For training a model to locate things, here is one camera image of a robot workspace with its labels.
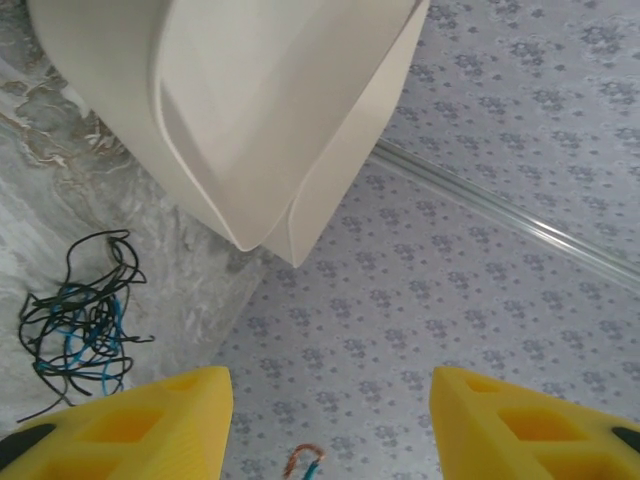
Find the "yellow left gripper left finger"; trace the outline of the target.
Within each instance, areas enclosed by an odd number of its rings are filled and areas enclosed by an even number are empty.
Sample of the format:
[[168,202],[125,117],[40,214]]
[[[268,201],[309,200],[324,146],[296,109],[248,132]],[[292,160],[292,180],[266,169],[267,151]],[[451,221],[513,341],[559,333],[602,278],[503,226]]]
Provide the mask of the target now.
[[26,422],[4,479],[218,479],[233,412],[226,367],[203,367]]

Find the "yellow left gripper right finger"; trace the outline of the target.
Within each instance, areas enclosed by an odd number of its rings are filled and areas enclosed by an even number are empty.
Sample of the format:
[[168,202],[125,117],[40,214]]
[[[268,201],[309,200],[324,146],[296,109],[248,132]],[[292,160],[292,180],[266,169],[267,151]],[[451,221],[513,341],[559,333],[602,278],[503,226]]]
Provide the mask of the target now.
[[430,415],[446,479],[636,479],[639,427],[458,367],[434,369]]

